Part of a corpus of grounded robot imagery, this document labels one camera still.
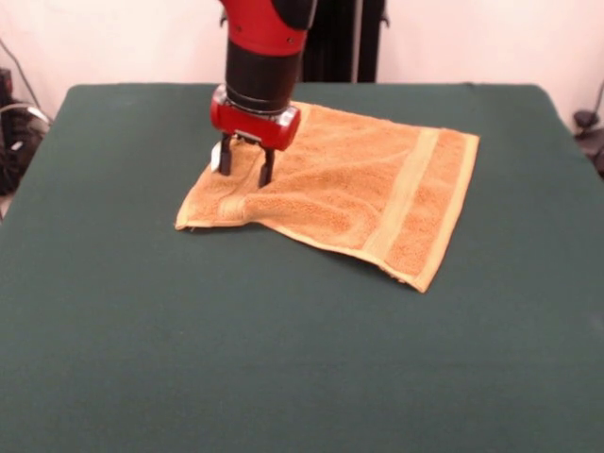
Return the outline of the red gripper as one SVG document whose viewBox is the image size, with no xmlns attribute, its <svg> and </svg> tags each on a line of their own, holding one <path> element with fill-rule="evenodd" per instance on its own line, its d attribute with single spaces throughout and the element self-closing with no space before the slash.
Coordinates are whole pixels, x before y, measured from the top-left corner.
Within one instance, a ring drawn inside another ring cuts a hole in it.
<svg viewBox="0 0 604 453">
<path fill-rule="evenodd" d="M 301 123 L 301 110 L 290 105 L 277 115 L 248 112 L 231 103 L 227 98 L 227 87 L 219 85 L 211 98 L 210 120 L 223 133 L 219 147 L 219 173 L 223 176 L 231 173 L 231 135 L 237 135 L 263 146 L 264 163 L 260 167 L 259 184 L 268 185 L 272 180 L 275 150 L 284 151 L 294 141 Z"/>
</svg>

